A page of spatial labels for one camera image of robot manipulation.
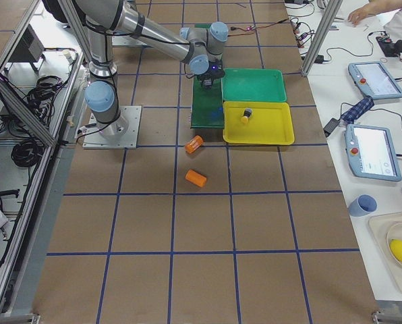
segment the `green tray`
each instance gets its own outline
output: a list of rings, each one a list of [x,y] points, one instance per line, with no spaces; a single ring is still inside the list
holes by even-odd
[[[225,69],[224,101],[284,103],[287,100],[282,72],[270,69]]]
[[[191,128],[223,128],[221,82],[215,80],[211,89],[204,89],[194,78]]]

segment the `person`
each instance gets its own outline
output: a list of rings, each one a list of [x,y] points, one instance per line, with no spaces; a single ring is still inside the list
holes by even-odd
[[[348,16],[348,21],[356,26],[369,16],[375,16],[397,9],[399,9],[399,11],[395,13],[393,19],[384,26],[391,40],[397,42],[398,40],[402,40],[402,0],[373,0],[351,12]]]

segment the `metal mounting plate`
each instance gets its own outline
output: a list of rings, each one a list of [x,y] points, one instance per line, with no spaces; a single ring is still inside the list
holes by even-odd
[[[115,138],[105,138],[100,133],[86,135],[83,142],[85,149],[135,149],[140,128],[141,106],[120,106],[121,113],[129,122],[129,127],[125,134]],[[93,114],[90,116],[89,123],[96,123]]]

